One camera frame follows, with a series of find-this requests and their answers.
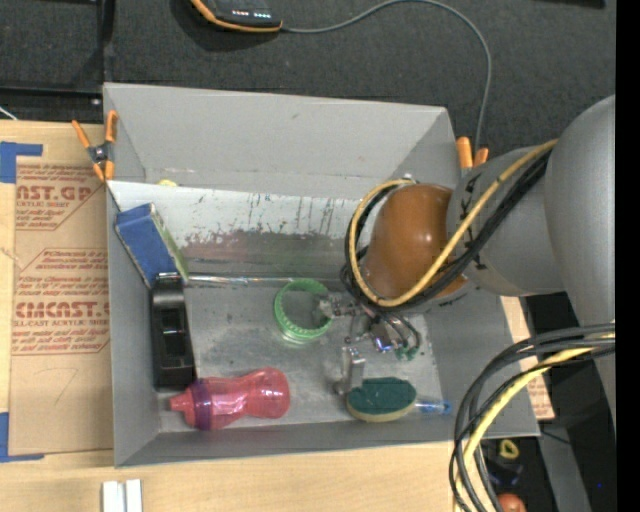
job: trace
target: blue tape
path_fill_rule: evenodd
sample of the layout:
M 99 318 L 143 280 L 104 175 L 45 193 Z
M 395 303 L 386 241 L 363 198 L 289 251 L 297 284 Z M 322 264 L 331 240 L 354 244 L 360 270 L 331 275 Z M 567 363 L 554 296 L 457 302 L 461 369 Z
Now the blue tape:
M 16 182 L 18 156 L 42 156 L 42 144 L 0 142 L 0 183 Z
M 9 456 L 9 413 L 0 413 L 0 464 L 3 462 L 17 462 L 20 460 L 38 460 L 43 455 L 17 455 Z

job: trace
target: purple bottle cap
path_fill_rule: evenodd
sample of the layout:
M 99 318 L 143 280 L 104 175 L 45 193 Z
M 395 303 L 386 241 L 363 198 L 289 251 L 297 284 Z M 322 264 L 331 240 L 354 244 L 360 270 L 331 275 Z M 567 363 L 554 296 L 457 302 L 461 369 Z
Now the purple bottle cap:
M 211 429 L 211 396 L 202 379 L 198 379 L 190 386 L 193 396 L 193 408 L 196 417 L 196 428 Z

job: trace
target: orange device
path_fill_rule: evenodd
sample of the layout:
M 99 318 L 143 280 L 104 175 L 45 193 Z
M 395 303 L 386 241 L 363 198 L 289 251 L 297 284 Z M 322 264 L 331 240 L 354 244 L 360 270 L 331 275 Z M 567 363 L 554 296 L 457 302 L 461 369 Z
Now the orange device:
M 116 126 L 118 123 L 118 114 L 115 110 L 110 110 L 105 121 L 104 142 L 99 145 L 92 146 L 89 137 L 84 131 L 80 123 L 75 119 L 71 121 L 71 125 L 80 139 L 82 147 L 87 150 L 91 162 L 93 162 L 93 170 L 100 181 L 111 180 L 115 174 L 113 161 L 111 160 L 111 147 L 116 141 Z
M 264 0 L 191 0 L 218 27 L 240 32 L 277 32 L 282 20 Z

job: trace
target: yellow cable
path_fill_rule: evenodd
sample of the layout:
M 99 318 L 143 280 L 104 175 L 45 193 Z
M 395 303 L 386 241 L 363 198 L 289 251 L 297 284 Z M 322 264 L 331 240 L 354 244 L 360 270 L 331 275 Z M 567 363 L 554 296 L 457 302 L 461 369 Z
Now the yellow cable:
M 464 448 L 464 464 L 466 467 L 469 467 L 472 463 L 473 453 L 478 448 L 480 441 L 484 437 L 489 426 L 495 421 L 496 417 L 500 412 L 506 407 L 506 405 L 513 399 L 513 397 L 518 394 L 520 390 L 522 390 L 529 382 L 533 379 L 545 373 L 548 369 L 548 365 L 561 363 L 563 361 L 567 361 L 574 357 L 577 357 L 582 354 L 586 354 L 590 352 L 593 348 L 574 348 L 563 350 L 562 352 L 558 352 L 551 357 L 546 358 L 541 363 L 538 363 L 534 369 L 526 374 L 522 375 L 519 379 L 517 379 L 511 386 L 505 389 L 497 400 L 494 402 L 492 407 L 486 412 L 486 414 L 482 417 L 480 423 L 476 429 L 469 436 L 469 442 L 466 444 Z M 461 478 L 460 473 L 456 475 L 456 488 L 460 489 Z M 458 503 L 454 501 L 454 512 L 460 512 L 460 506 Z
M 519 158 L 512 165 L 507 167 L 507 169 L 504 170 L 500 174 L 500 176 L 498 176 L 494 180 L 494 182 L 487 188 L 487 190 L 485 190 L 485 192 L 480 196 L 480 198 L 478 199 L 474 207 L 471 209 L 469 214 L 462 221 L 462 224 L 460 224 L 460 227 L 457 229 L 457 231 L 451 237 L 451 239 L 449 240 L 445 248 L 440 253 L 440 256 L 438 256 L 438 258 L 433 263 L 433 265 L 429 267 L 429 270 L 427 270 L 427 272 L 422 276 L 422 278 L 409 291 L 393 299 L 387 299 L 377 295 L 369 287 L 367 282 L 362 277 L 362 273 L 360 272 L 360 268 L 358 266 L 358 261 L 356 258 L 356 241 L 355 241 L 356 226 L 358 224 L 358 220 L 360 219 L 360 216 L 362 215 L 364 208 L 366 207 L 367 203 L 371 200 L 371 198 L 373 198 L 375 194 L 377 194 L 379 191 L 384 190 L 385 188 L 388 188 L 390 186 L 395 186 L 398 184 L 407 184 L 412 182 L 410 180 L 394 180 L 394 181 L 389 181 L 387 183 L 383 183 L 382 185 L 378 185 L 376 188 L 374 188 L 371 192 L 369 192 L 369 194 L 367 194 L 363 198 L 363 200 L 360 202 L 360 204 L 356 208 L 356 211 L 353 216 L 353 221 L 351 223 L 351 229 L 349 230 L 349 244 L 348 244 L 349 261 L 351 262 L 351 268 L 353 269 L 354 278 L 358 283 L 358 286 L 360 287 L 362 292 L 369 298 L 369 300 L 371 300 L 375 304 L 378 304 L 383 307 L 389 307 L 389 308 L 400 306 L 405 302 L 407 302 L 408 300 L 411 300 L 416 295 L 418 295 L 418 293 L 420 293 L 433 279 L 433 277 L 438 272 L 438 270 L 443 265 L 443 263 L 445 263 L 449 255 L 453 252 L 458 241 L 464 236 L 464 233 L 467 231 L 471 223 L 475 220 L 475 218 L 480 213 L 480 210 L 484 207 L 484 205 L 491 198 L 491 196 L 496 192 L 496 190 L 498 190 L 498 188 L 500 188 L 500 186 L 508 178 L 510 178 L 517 170 L 519 170 L 523 165 L 537 158 L 539 155 L 541 155 L 545 151 L 552 148 L 556 144 L 556 142 L 557 140 L 551 140 L 549 142 L 546 142 L 545 144 L 538 146 L 537 148 L 533 149 L 523 157 Z

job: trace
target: black mat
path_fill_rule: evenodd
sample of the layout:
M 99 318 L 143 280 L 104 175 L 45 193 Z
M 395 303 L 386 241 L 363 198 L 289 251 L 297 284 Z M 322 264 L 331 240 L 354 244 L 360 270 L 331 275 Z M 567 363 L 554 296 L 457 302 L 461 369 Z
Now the black mat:
M 319 27 L 375 0 L 270 0 L 288 26 Z M 0 4 L 0 86 L 95 77 L 95 5 L 60 0 Z M 538 0 L 451 0 L 484 34 L 493 82 L 480 142 L 497 155 L 554 138 L 615 92 L 616 2 L 603 9 Z M 473 136 L 486 63 L 473 32 L 444 9 L 404 3 L 321 35 L 216 31 L 188 0 L 116 0 L 109 78 L 243 91 L 442 105 L 454 133 Z M 0 89 L 0 104 L 47 117 L 36 101 Z M 99 108 L 73 104 L 81 116 Z M 64 102 L 47 118 L 64 120 Z

